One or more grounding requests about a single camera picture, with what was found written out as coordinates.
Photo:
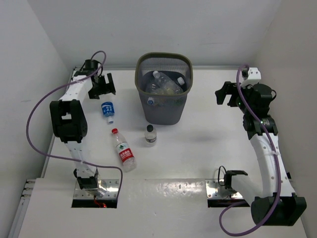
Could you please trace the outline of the pineapple juice bottle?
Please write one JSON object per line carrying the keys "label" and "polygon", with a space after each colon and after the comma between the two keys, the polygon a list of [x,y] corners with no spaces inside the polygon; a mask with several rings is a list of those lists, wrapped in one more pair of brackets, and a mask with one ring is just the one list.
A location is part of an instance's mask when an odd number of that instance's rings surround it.
{"label": "pineapple juice bottle", "polygon": [[181,94],[186,90],[186,83],[183,77],[178,77],[172,80],[175,84],[174,92],[176,94]]}

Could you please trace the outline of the clear bottle blue cap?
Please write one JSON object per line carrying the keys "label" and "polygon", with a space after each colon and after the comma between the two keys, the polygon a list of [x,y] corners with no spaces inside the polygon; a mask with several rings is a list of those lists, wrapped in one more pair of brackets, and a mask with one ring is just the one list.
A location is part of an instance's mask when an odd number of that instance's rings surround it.
{"label": "clear bottle blue cap", "polygon": [[149,94],[156,94],[159,87],[155,83],[148,83],[145,92]]}
{"label": "clear bottle blue cap", "polygon": [[183,90],[166,74],[158,71],[153,72],[156,84],[168,95],[183,93]]}

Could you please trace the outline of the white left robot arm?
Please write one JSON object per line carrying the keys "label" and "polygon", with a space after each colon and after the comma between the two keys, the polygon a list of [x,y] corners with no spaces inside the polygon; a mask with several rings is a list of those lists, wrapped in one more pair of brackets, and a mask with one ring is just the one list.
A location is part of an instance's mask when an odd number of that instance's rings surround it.
{"label": "white left robot arm", "polygon": [[94,59],[85,60],[83,66],[73,75],[74,84],[65,94],[50,103],[50,113],[54,135],[65,144],[75,160],[74,176],[81,190],[101,197],[106,193],[99,178],[98,168],[85,164],[88,159],[85,136],[88,124],[82,109],[85,97],[99,99],[100,95],[116,94],[112,74],[103,75],[101,63]]}

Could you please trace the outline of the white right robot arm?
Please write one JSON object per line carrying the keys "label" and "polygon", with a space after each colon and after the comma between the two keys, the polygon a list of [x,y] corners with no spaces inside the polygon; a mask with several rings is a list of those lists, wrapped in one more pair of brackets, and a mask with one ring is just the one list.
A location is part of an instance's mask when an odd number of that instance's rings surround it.
{"label": "white right robot arm", "polygon": [[304,197],[296,194],[288,180],[278,149],[278,130],[268,114],[276,91],[260,83],[233,83],[226,81],[215,92],[221,105],[230,95],[228,105],[238,107],[244,114],[243,127],[256,153],[263,188],[259,189],[242,170],[227,170],[223,178],[223,191],[238,192],[251,207],[256,225],[293,226],[305,211]]}

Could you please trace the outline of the blue label water bottle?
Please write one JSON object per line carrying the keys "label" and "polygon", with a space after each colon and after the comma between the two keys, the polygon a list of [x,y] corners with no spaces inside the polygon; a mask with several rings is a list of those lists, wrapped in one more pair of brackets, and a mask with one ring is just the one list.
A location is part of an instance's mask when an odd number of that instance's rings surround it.
{"label": "blue label water bottle", "polygon": [[149,105],[149,106],[154,106],[155,104],[156,104],[156,102],[155,102],[155,100],[154,100],[153,97],[149,97],[149,98],[147,99],[147,105]]}

